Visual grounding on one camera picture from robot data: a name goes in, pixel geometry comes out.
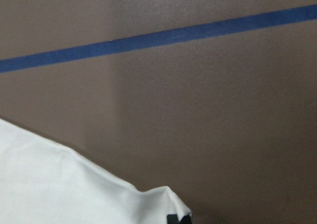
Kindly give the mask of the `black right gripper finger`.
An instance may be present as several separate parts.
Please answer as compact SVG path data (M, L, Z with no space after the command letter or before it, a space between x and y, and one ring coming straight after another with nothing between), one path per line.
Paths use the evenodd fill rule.
M181 221L180 224L192 224L192 220L190 216L184 216Z

